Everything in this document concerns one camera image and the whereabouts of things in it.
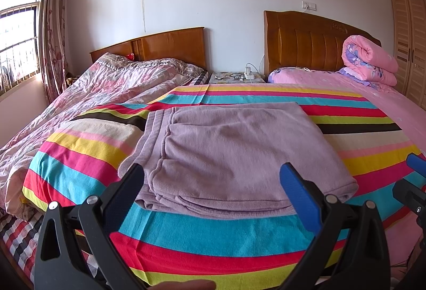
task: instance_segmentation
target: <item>silver bolt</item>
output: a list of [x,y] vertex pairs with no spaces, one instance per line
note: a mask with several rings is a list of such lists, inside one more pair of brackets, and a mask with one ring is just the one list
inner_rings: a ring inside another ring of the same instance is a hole
[[366,206],[367,206],[369,209],[375,209],[375,208],[376,208],[376,204],[375,204],[373,201],[370,201],[370,200],[368,200],[368,201],[366,202]]
[[93,204],[97,203],[97,196],[96,196],[96,195],[91,195],[91,196],[89,196],[89,197],[86,199],[86,202],[87,202],[89,205],[93,205]]
[[327,196],[325,197],[325,200],[326,200],[328,203],[331,203],[331,204],[337,203],[337,198],[336,198],[334,195],[332,195],[332,194],[327,195]]
[[58,206],[57,201],[52,201],[51,203],[49,203],[49,209],[55,209],[57,206]]

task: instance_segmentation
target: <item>wardrobe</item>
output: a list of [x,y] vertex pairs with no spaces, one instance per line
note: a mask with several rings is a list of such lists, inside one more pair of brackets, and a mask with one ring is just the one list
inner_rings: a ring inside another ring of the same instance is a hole
[[392,5],[399,65],[395,89],[426,110],[426,0],[392,0]]

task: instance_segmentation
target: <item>wooden headboard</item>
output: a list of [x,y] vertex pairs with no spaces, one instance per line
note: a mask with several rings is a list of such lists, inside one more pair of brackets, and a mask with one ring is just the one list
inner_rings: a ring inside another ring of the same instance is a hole
[[264,18],[266,76],[279,67],[336,71],[343,67],[343,42],[350,35],[362,35],[382,46],[366,31],[321,16],[265,11]]
[[126,56],[133,53],[135,61],[174,58],[206,69],[204,27],[172,30],[111,45],[90,52],[94,63],[105,53]]

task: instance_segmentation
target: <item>curtain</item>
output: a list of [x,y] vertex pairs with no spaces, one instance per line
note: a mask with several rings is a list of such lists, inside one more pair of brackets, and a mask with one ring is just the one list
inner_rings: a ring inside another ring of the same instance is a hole
[[51,103],[67,87],[65,0],[40,0],[38,43],[40,72]]

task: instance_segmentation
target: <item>window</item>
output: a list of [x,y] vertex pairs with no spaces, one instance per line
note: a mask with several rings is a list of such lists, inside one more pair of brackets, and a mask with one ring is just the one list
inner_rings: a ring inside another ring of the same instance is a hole
[[0,95],[39,70],[38,0],[0,0]]

